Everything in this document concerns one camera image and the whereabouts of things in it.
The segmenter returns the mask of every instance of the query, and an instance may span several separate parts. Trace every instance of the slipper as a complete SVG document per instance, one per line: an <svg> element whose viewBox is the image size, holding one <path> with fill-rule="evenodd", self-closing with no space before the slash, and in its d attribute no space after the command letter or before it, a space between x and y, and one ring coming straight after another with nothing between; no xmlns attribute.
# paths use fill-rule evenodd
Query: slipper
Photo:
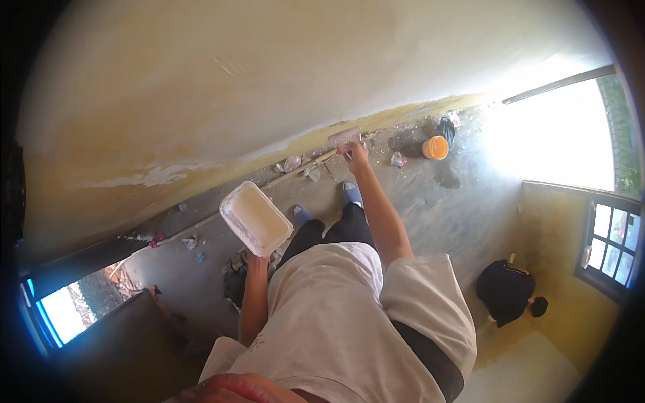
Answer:
<svg viewBox="0 0 645 403"><path fill-rule="evenodd" d="M359 186L352 181L344 181L342 183L342 197L345 203L355 203L358 207L362 208L362 196Z"/></svg>
<svg viewBox="0 0 645 403"><path fill-rule="evenodd" d="M309 220L312 220L312 215L307 211L306 208L302 207L300 204L296 204L293 209L293 220L295 221L298 228L304 225Z"/></svg>

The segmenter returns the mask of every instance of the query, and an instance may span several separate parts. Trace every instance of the dark hair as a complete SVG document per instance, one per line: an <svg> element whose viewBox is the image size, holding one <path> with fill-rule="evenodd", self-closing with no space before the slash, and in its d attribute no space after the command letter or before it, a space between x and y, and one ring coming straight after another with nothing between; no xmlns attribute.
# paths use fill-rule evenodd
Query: dark hair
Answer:
<svg viewBox="0 0 645 403"><path fill-rule="evenodd" d="M536 297L535 300L533 301L533 304L531 305L531 314L533 315L534 318L539 318L546 312L546 306L549 303L546 301L546 298L544 297Z"/></svg>

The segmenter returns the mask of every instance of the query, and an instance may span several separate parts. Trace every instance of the orange bucket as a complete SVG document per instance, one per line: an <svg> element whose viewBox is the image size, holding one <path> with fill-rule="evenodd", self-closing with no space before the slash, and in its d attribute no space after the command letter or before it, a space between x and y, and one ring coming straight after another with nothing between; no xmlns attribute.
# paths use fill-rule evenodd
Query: orange bucket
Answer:
<svg viewBox="0 0 645 403"><path fill-rule="evenodd" d="M426 158L444 159L448 155L448 142L443 136L435 136L421 146L421 152Z"/></svg>

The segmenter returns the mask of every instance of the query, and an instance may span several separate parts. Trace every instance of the plastic tray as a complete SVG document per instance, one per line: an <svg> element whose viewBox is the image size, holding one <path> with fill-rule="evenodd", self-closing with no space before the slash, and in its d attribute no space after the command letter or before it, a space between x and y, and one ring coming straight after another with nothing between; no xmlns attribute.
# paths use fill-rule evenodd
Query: plastic tray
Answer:
<svg viewBox="0 0 645 403"><path fill-rule="evenodd" d="M219 213L256 256L271 255L293 232L293 225L284 214L250 181L243 182L222 200Z"/></svg>

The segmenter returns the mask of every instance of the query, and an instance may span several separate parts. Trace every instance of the hand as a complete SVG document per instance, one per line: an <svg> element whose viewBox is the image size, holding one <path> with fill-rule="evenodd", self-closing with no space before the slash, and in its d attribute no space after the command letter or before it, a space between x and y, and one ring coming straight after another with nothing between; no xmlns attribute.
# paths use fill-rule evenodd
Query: hand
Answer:
<svg viewBox="0 0 645 403"><path fill-rule="evenodd" d="M269 257L260 257L252 254L248 249L246 250L246 256L248 259L248 268L264 268L269 267Z"/></svg>
<svg viewBox="0 0 645 403"><path fill-rule="evenodd" d="M365 147L364 142L360 143L350 143L351 150L343 154L342 156L347 161L347 165L354 175L361 169L364 169L366 166L369 166L370 163L367 160L367 148Z"/></svg>

